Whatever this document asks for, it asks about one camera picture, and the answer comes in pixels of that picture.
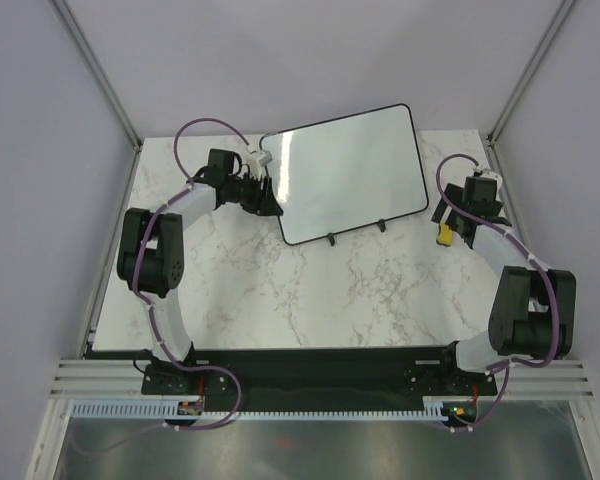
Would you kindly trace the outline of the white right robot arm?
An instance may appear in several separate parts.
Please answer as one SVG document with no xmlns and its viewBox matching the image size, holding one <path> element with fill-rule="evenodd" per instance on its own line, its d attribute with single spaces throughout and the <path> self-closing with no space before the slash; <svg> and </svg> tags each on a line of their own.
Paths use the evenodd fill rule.
<svg viewBox="0 0 600 480">
<path fill-rule="evenodd" d="M 473 372 L 509 366 L 543 368 L 568 354 L 573 344 L 576 279 L 550 268 L 529 252 L 501 215 L 498 184 L 474 174 L 463 186 L 443 189 L 431 221 L 458 234 L 485 259 L 499 280 L 487 329 L 454 346 L 455 359 L 437 370 L 439 386 L 460 394 Z"/>
</svg>

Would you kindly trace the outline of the black-framed small whiteboard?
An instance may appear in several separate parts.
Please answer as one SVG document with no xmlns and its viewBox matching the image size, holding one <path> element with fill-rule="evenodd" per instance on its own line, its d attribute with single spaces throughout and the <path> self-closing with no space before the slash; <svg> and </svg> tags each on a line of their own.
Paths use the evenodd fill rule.
<svg viewBox="0 0 600 480">
<path fill-rule="evenodd" d="M 430 204 L 410 107 L 371 109 L 259 140 L 290 246 L 411 216 Z"/>
</svg>

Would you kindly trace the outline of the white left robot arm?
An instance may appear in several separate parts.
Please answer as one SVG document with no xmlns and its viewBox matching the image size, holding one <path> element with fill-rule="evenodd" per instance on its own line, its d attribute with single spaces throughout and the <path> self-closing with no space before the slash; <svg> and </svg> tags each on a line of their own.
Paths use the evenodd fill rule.
<svg viewBox="0 0 600 480">
<path fill-rule="evenodd" d="M 243 173 L 239 154 L 213 149 L 207 164 L 187 178 L 181 191 L 153 210 L 130 208 L 123 217 L 117 275 L 143 306 L 152 355 L 171 362 L 163 379 L 178 394 L 193 391 L 199 381 L 197 367 L 185 361 L 194 347 L 178 296 L 185 273 L 185 231 L 227 203 L 256 216 L 283 214 L 266 173 L 271 154 L 256 150 L 249 159 L 255 170 Z"/>
</svg>

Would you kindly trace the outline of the yellow bone-shaped whiteboard eraser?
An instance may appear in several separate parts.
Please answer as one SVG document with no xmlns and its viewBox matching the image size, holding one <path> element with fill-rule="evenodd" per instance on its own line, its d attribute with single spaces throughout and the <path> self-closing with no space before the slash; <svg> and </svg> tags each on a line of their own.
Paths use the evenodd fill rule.
<svg viewBox="0 0 600 480">
<path fill-rule="evenodd" d="M 443 247 L 451 247 L 453 244 L 454 232 L 445 223 L 438 225 L 438 234 L 436 237 L 436 244 Z"/>
</svg>

